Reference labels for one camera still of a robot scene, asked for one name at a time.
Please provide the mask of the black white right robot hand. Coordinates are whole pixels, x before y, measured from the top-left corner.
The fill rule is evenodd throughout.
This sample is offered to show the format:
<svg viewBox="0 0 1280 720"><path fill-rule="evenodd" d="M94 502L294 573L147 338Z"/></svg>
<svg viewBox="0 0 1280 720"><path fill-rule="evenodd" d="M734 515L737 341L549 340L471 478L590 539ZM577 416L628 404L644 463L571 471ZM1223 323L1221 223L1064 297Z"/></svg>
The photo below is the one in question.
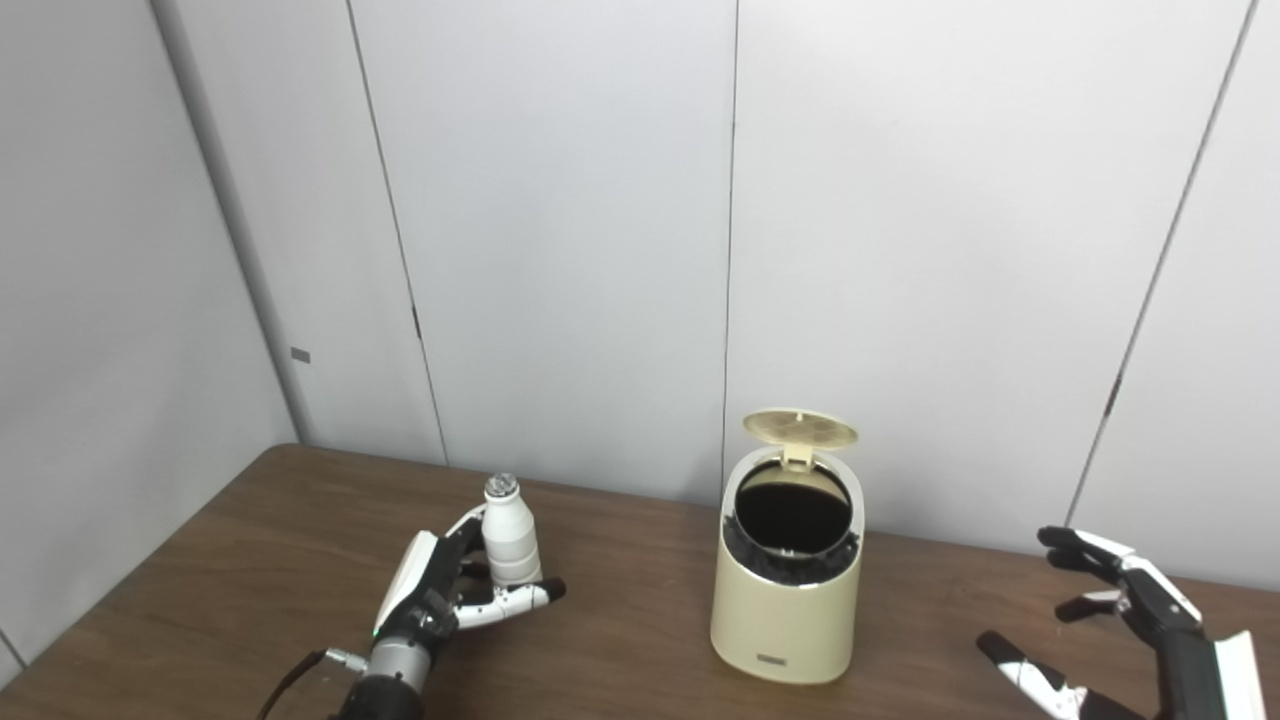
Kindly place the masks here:
<svg viewBox="0 0 1280 720"><path fill-rule="evenodd" d="M1201 610L1134 548L1070 527L1042 527L1047 562L1108 584L1061 602L1060 623L1115 616L1155 653L1157 719L1265 719L1265 693L1248 630L1212 639ZM1032 659L1005 635L984 632L975 647L1051 719L1138 719L1110 696Z"/></svg>

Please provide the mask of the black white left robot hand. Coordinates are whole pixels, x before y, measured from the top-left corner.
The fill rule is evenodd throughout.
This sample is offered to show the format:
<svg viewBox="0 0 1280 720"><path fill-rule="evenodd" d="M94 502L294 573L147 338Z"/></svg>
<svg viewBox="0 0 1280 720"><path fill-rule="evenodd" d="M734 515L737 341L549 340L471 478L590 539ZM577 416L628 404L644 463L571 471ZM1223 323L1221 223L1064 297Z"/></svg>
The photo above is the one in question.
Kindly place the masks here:
<svg viewBox="0 0 1280 720"><path fill-rule="evenodd" d="M558 577L500 585L494 562L471 559L486 548L483 505L444 534L421 530L410 542L378 611L371 647L396 638L436 647L458 630L507 621L567 594Z"/></svg>

